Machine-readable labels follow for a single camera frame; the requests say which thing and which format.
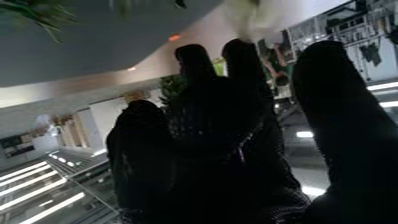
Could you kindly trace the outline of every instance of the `finger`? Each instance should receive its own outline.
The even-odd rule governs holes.
[[[223,56],[228,61],[230,78],[265,80],[264,66],[255,44],[235,39],[224,46]]]
[[[182,66],[182,75],[191,83],[217,77],[214,63],[201,45],[189,45],[176,49],[176,59]]]
[[[294,86],[331,178],[306,223],[374,223],[374,217],[391,217],[388,202],[398,197],[391,194],[398,185],[391,178],[397,125],[367,89],[342,43],[326,41],[306,49]]]
[[[397,125],[367,89],[342,43],[320,42],[304,51],[294,85],[320,138],[324,133],[326,138],[351,136],[352,141],[365,136],[393,138]]]

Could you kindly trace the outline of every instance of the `light fixture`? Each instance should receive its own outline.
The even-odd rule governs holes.
[[[315,137],[315,133],[311,131],[299,131],[296,135],[299,138],[313,138]]]
[[[13,179],[6,180],[0,183],[0,187],[6,186],[8,184],[11,184],[13,182],[17,182],[18,180],[22,180],[24,178],[27,178],[29,176],[33,176],[36,173],[43,172],[47,169],[50,169],[50,165],[43,166],[41,168],[38,168],[34,171],[31,171],[29,173],[25,173],[24,175],[17,176]]]
[[[319,197],[326,194],[327,191],[326,191],[326,189],[303,186],[303,192],[304,192],[306,195],[310,195],[313,197]]]
[[[384,108],[398,107],[398,101],[384,102],[384,103],[381,103],[381,106]]]
[[[47,202],[40,205],[40,207],[43,207],[45,205],[49,205],[49,204],[52,204],[52,203],[54,203],[54,200],[47,201]]]
[[[11,177],[15,177],[17,175],[20,175],[22,173],[25,173],[29,170],[40,168],[41,166],[47,165],[47,162],[38,163],[36,165],[33,165],[31,167],[24,168],[22,170],[18,170],[15,173],[8,174],[6,176],[0,177],[0,180],[9,179]]]
[[[57,186],[61,186],[65,183],[66,183],[66,179],[63,178],[57,182],[54,182],[50,185],[47,185],[41,189],[33,191],[20,198],[17,198],[4,205],[0,205],[0,211],[4,211],[11,206],[20,204],[24,201],[27,201],[36,195],[40,195],[43,192],[47,192],[50,189],[54,189]]]
[[[100,156],[104,153],[107,153],[107,149],[102,149],[100,151],[97,151],[97,152],[93,153],[93,156],[91,156],[91,157]]]
[[[52,177],[54,175],[57,175],[57,171],[50,172],[49,174],[45,174],[43,176],[40,176],[38,178],[34,178],[31,181],[27,181],[25,183],[22,183],[20,185],[17,185],[15,187],[11,187],[8,190],[4,190],[0,192],[0,197],[9,194],[11,192],[15,192],[17,190],[20,190],[22,188],[25,188],[29,185],[33,185],[34,183],[38,183],[41,180],[45,180],[49,177]]]
[[[70,199],[66,199],[50,209],[47,209],[31,219],[20,224],[36,223],[54,212],[57,212],[72,203],[75,203],[86,197],[86,193],[79,193]]]
[[[368,90],[375,91],[375,90],[390,89],[390,88],[395,88],[395,87],[398,87],[398,82],[391,82],[391,83],[386,83],[386,84],[381,84],[381,85],[375,85],[375,86],[368,86]]]

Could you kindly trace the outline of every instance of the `red light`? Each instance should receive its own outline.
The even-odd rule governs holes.
[[[169,37],[169,41],[175,42],[180,40],[180,38],[182,38],[180,34],[173,34]]]

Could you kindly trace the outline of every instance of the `fluorescent light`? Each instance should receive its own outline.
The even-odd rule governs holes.
[[[47,202],[40,205],[40,207],[43,207],[45,205],[49,205],[49,204],[52,204],[52,203],[54,203],[54,200],[47,201]]]
[[[11,192],[15,192],[17,190],[20,190],[22,188],[25,188],[29,185],[33,185],[36,182],[40,182],[41,180],[45,180],[49,177],[52,177],[54,175],[57,175],[57,171],[50,172],[49,174],[45,174],[43,176],[40,176],[38,178],[34,178],[31,181],[27,181],[25,183],[22,183],[20,185],[17,185],[15,187],[11,187],[8,190],[4,190],[0,192],[0,197],[9,194]]]
[[[43,166],[41,168],[38,168],[34,171],[31,171],[29,173],[25,173],[24,175],[20,175],[18,177],[15,177],[13,179],[6,180],[0,183],[0,187],[6,186],[8,184],[11,184],[13,182],[17,182],[18,180],[22,180],[24,178],[27,178],[29,176],[33,176],[36,173],[43,172],[47,169],[50,169],[50,165]]]
[[[320,195],[326,194],[327,191],[326,191],[326,189],[303,186],[303,192],[306,195],[319,197]]]
[[[384,108],[398,107],[398,101],[381,103]]]
[[[315,133],[311,131],[301,131],[301,132],[297,132],[297,137],[299,138],[313,138]]]
[[[54,212],[57,212],[72,203],[75,203],[86,197],[86,193],[77,194],[70,199],[66,199],[49,210],[45,210],[31,219],[27,219],[20,224],[36,223]]]
[[[54,155],[56,153],[59,153],[59,151],[52,152],[50,155]]]
[[[57,182],[54,182],[50,185],[47,185],[41,189],[33,191],[20,198],[17,198],[4,205],[0,205],[0,211],[6,210],[17,204],[20,204],[25,200],[29,200],[36,195],[40,195],[43,192],[47,192],[50,189],[54,189],[57,186],[61,186],[65,183],[66,183],[66,179],[63,178]]]
[[[375,90],[390,89],[390,88],[395,88],[395,87],[398,87],[398,82],[391,82],[391,83],[386,83],[386,84],[370,86],[370,87],[368,87],[368,90],[370,90],[370,91],[375,91]]]
[[[93,153],[93,156],[91,156],[91,157],[100,156],[104,153],[107,153],[107,149],[102,149],[100,151],[97,151],[97,152]]]
[[[11,177],[15,177],[17,175],[20,175],[22,173],[25,173],[29,170],[40,168],[41,166],[47,165],[47,162],[38,163],[36,165],[33,165],[31,167],[24,168],[22,170],[18,170],[15,173],[8,174],[6,176],[0,177],[0,180],[9,179]]]

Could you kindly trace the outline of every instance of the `white wall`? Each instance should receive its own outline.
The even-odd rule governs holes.
[[[88,142],[93,150],[102,150],[105,148],[105,142],[102,139],[100,129],[97,126],[97,120],[91,110],[79,111],[79,118],[82,121],[84,133],[88,136]]]
[[[121,115],[123,109],[128,104],[125,98],[116,98],[91,105],[91,112],[97,121],[97,127],[100,131],[102,141],[105,143],[111,130],[116,125],[116,119]]]

